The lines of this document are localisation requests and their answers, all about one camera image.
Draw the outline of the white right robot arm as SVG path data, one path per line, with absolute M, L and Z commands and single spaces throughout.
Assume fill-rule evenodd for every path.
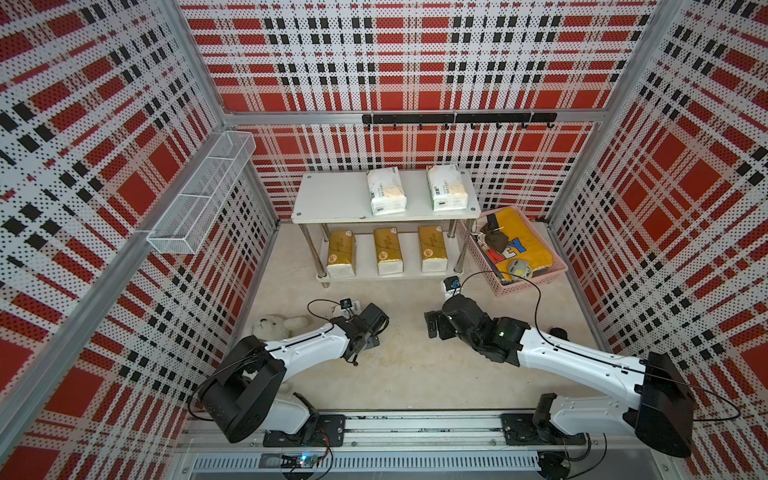
M 463 295 L 424 317 L 432 338 L 458 338 L 492 362 L 549 372 L 597 391 L 590 398 L 542 395 L 540 428 L 568 436 L 632 434 L 665 455 L 691 456 L 695 396 L 669 355 L 619 357 L 584 347 L 521 320 L 492 318 Z

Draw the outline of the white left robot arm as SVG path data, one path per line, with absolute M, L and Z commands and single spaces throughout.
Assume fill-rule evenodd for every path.
M 388 326 L 389 317 L 371 303 L 294 338 L 264 342 L 246 336 L 200 384 L 197 401 L 232 444 L 263 430 L 268 448 L 339 446 L 345 425 L 340 415 L 322 415 L 303 395 L 282 395 L 280 388 L 327 361 L 355 365 L 362 351 L 379 345 Z

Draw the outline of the gold tissue pack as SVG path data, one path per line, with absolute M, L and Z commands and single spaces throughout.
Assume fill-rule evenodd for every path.
M 378 228 L 373 232 L 376 264 L 380 276 L 404 272 L 404 260 L 395 227 Z
M 328 243 L 327 272 L 334 279 L 356 276 L 356 239 L 351 230 L 331 232 Z
M 445 272 L 448 266 L 448 252 L 442 227 L 439 225 L 420 226 L 418 238 L 421 270 L 425 273 Z

